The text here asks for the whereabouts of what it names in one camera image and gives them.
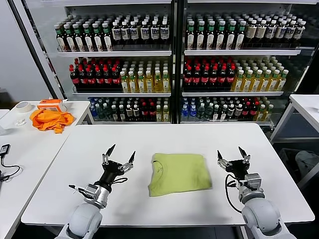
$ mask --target orange box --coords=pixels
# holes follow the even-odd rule
[[[37,105],[39,110],[49,110],[49,111],[59,111],[59,112],[66,112],[66,107],[63,104],[62,100],[42,100]]]

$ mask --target white table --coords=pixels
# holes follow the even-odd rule
[[[284,129],[290,116],[294,111],[298,111],[307,122],[319,132],[319,95],[290,95],[291,102],[285,110],[283,116],[278,122],[276,129],[270,137],[273,143],[279,138],[280,133]],[[299,183],[298,187],[305,187],[308,182],[319,172],[319,164],[317,164]]]
[[[99,180],[102,153],[116,144],[111,160],[125,163],[136,150],[128,181],[116,184],[101,211],[101,226],[187,227],[243,225],[225,196],[227,173],[217,165],[217,150],[227,160],[241,158],[238,146],[252,155],[250,173],[259,173],[266,198],[280,209],[286,223],[315,219],[271,144],[254,123],[166,125],[78,125],[74,128],[22,215],[29,225],[64,225],[83,196],[68,187]],[[212,189],[149,197],[152,155],[199,153],[206,158]],[[238,190],[229,189],[241,209]]]
[[[0,185],[0,239],[12,237],[25,207],[72,128],[81,123],[87,113],[91,116],[90,102],[66,102],[68,112],[75,117],[74,123],[65,127],[62,134],[55,134],[53,130],[39,131],[29,120],[38,102],[30,103],[34,105],[31,111],[20,114],[13,108],[0,119],[0,125],[6,129],[6,135],[0,136],[0,147],[11,145],[4,164],[23,168],[17,176]],[[15,126],[17,119],[26,119],[27,123]],[[0,168],[5,175],[16,170]]]

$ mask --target orange towel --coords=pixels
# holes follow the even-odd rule
[[[32,125],[38,130],[54,129],[55,133],[62,133],[65,125],[70,125],[74,117],[68,112],[36,110],[30,115]]]

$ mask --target tape roll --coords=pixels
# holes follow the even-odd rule
[[[27,101],[22,101],[15,106],[19,113],[26,113],[32,109],[32,105]]]

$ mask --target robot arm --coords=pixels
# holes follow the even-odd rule
[[[91,239],[100,227],[102,214],[100,210],[107,205],[107,198],[112,191],[112,185],[123,183],[127,178],[115,179],[133,168],[135,152],[128,163],[120,164],[109,160],[115,144],[102,154],[102,167],[104,172],[99,181],[88,184],[85,188],[69,185],[84,196],[85,203],[77,206],[67,224],[56,239]]]
[[[261,186],[261,177],[258,173],[248,174],[250,155],[239,147],[243,157],[240,160],[227,161],[217,151],[217,163],[224,170],[233,173],[236,187],[239,190],[239,201],[245,207],[242,211],[236,209],[228,198],[227,186],[233,187],[226,181],[226,195],[231,206],[239,211],[252,231],[255,239],[296,239],[287,229],[276,205],[265,199]]]

